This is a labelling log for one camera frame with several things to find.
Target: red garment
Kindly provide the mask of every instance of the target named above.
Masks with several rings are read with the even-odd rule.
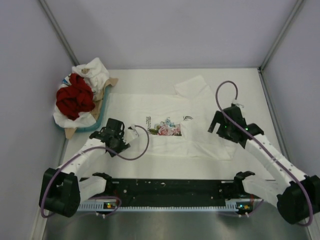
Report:
[[[56,106],[68,119],[76,120],[80,112],[95,108],[94,94],[83,77],[76,73],[70,76],[71,86],[62,87],[56,93]]]

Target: beige cloth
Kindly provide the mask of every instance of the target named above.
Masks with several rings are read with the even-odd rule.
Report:
[[[92,116],[94,117],[95,120],[97,120],[100,116],[100,112],[101,112],[101,107],[102,107],[102,103],[104,101],[104,96],[105,96],[105,89],[107,86],[111,85],[112,87],[115,86],[118,82],[118,78],[112,78],[110,77],[104,84],[103,86],[103,91],[101,91],[98,95],[96,95],[96,101],[94,101],[95,107],[94,109],[90,112],[92,114]],[[77,128],[65,128],[64,132],[65,132],[65,137],[66,139],[71,139],[73,137],[73,135],[75,134]]]

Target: gray wall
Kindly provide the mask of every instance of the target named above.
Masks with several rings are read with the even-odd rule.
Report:
[[[36,0],[0,1],[0,32],[0,239],[23,240],[64,141],[52,113],[71,62]]]
[[[296,0],[47,0],[80,63],[258,67]]]
[[[293,163],[320,174],[320,1],[307,0],[265,70]]]

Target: gray floor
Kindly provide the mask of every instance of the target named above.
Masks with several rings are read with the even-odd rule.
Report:
[[[310,237],[306,228],[286,223],[277,209],[264,203],[253,216],[240,219],[212,212],[120,212],[106,219],[94,214],[77,214],[74,218],[57,215],[48,220],[43,239],[308,240]]]

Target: blue laundry basket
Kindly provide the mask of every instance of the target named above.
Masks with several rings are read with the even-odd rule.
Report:
[[[102,120],[104,118],[105,110],[106,110],[109,88],[110,88],[109,86],[106,86],[104,89],[104,95],[103,95],[103,101],[102,101],[102,106],[101,106],[101,110],[100,110],[100,115],[99,115],[98,119],[96,120],[96,123],[91,126],[87,126],[87,127],[78,127],[75,130],[76,133],[93,132],[100,127]],[[55,123],[55,125],[58,127],[58,129],[60,129],[62,131],[65,130],[63,127],[60,127],[56,123]]]

